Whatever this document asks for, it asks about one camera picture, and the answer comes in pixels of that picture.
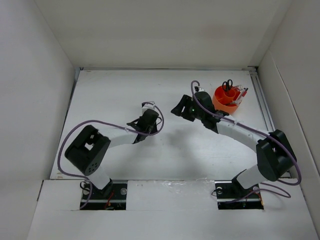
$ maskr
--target white table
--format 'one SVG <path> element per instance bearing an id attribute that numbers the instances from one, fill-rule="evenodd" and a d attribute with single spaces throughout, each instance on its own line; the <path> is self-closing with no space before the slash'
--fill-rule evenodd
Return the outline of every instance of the white table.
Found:
<path id="1" fill-rule="evenodd" d="M 0 185 L 0 239 L 26 240 L 37 207 L 42 180 L 17 180 Z"/>
<path id="2" fill-rule="evenodd" d="M 299 186 L 281 184 L 291 199 L 262 192 L 264 210 L 218 210 L 211 196 L 213 180 L 232 179 L 257 163 L 256 154 L 204 128 L 199 121 L 189 122 L 170 110 L 183 94 L 190 95 L 192 80 L 200 81 L 212 95 L 228 79 L 249 88 L 234 117 L 266 129 L 247 71 L 81 71 L 62 139 L 75 125 L 89 119 L 124 126 L 140 116 L 144 101 L 156 102 L 163 111 L 165 126 L 161 133 L 141 143 L 111 148 L 106 153 L 102 164 L 109 176 L 131 180 L 125 211 L 78 210 L 80 181 L 62 175 L 55 162 L 51 178 L 63 180 L 44 182 L 28 240 L 318 239 Z M 65 158 L 62 168 L 79 173 Z"/>
<path id="3" fill-rule="evenodd" d="M 264 210 L 218 210 L 212 180 L 129 181 L 127 210 L 91 211 L 77 210 L 79 182 L 44 182 L 27 240 L 318 239 L 298 186 L 262 192 Z"/>
<path id="4" fill-rule="evenodd" d="M 170 113 L 190 83 L 198 80 L 213 95 L 223 81 L 249 90 L 234 117 L 249 126 L 266 129 L 248 71 L 205 70 L 93 70 L 81 71 L 62 136 L 85 120 L 102 120 L 125 126 L 141 115 L 141 103 L 155 101 L 165 118 L 163 131 L 139 144 L 107 151 L 102 166 L 114 180 L 231 179 L 257 163 L 256 154 L 241 143 Z M 76 131 L 67 146 L 82 128 Z M 62 157 L 62 169 L 80 172 Z M 72 179 L 54 162 L 51 179 Z"/>

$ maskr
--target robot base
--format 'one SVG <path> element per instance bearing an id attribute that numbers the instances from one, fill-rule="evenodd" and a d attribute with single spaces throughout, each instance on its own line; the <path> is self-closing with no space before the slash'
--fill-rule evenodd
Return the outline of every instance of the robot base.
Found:
<path id="1" fill-rule="evenodd" d="M 89 187 L 90 185 L 88 183 L 83 185 L 84 189 L 89 189 Z M 106 197 L 101 196 L 101 194 L 93 188 L 89 202 L 81 210 L 126 210 L 127 187 L 128 181 L 113 181 L 111 193 Z M 80 205 L 86 202 L 88 194 L 88 191 L 82 191 Z"/>
<path id="2" fill-rule="evenodd" d="M 216 194 L 217 206 L 219 210 L 239 210 L 239 209 L 264 209 L 263 201 L 260 194 L 251 194 L 247 198 L 239 200 L 237 202 L 229 203 L 234 199 L 242 198 L 250 193 L 254 187 L 249 189 L 239 190 L 231 180 L 217 180 L 215 183 L 215 190 L 213 194 Z"/>

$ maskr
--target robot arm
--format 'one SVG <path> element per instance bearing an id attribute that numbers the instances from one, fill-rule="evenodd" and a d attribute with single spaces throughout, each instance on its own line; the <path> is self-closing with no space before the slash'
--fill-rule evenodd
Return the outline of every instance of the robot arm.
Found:
<path id="1" fill-rule="evenodd" d="M 157 132 L 158 118 L 159 114 L 153 107 L 144 104 L 142 116 L 127 123 L 134 132 L 115 127 L 103 127 L 98 130 L 92 125 L 87 125 L 66 149 L 64 156 L 92 182 L 96 192 L 103 197 L 108 196 L 113 182 L 101 166 L 107 150 L 145 140 L 147 135 Z"/>
<path id="2" fill-rule="evenodd" d="M 199 91 L 199 88 L 196 88 L 196 91 L 195 97 L 204 108 L 215 115 L 234 120 L 227 112 L 215 110 L 210 95 L 202 88 L 201 91 Z M 270 139 L 244 129 L 226 119 L 212 116 L 205 112 L 193 98 L 188 95 L 183 95 L 178 105 L 171 110 L 171 113 L 191 122 L 198 119 L 207 129 L 210 129 L 217 134 L 231 137 L 256 152 L 257 165 L 245 169 L 232 179 L 232 183 L 240 192 L 245 192 L 245 190 L 264 181 L 275 182 L 293 166 L 292 160 L 287 154 Z M 286 135 L 282 131 L 259 131 L 274 137 L 294 156 Z"/>

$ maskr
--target black scissors handle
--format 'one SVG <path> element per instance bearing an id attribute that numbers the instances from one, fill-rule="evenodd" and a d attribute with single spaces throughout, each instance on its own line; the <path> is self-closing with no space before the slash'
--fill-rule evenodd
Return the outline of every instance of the black scissors handle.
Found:
<path id="1" fill-rule="evenodd" d="M 233 82 L 231 79 L 229 79 L 228 81 L 224 81 L 222 83 L 222 89 L 225 91 L 225 92 L 228 92 L 231 88 L 232 88 L 232 85 L 233 85 Z"/>

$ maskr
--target orange pen holder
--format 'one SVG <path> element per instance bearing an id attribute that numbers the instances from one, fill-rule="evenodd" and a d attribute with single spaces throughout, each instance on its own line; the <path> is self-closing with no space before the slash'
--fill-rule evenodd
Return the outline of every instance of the orange pen holder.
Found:
<path id="1" fill-rule="evenodd" d="M 229 91 L 224 91 L 222 86 L 219 86 L 215 90 L 212 98 L 212 103 L 214 105 L 214 108 L 216 110 L 222 110 L 229 114 L 233 114 L 237 110 L 240 104 L 237 105 L 237 104 L 230 104 L 230 103 L 235 101 L 239 96 L 239 94 L 240 94 L 240 91 L 235 90 L 234 87 L 231 88 Z"/>

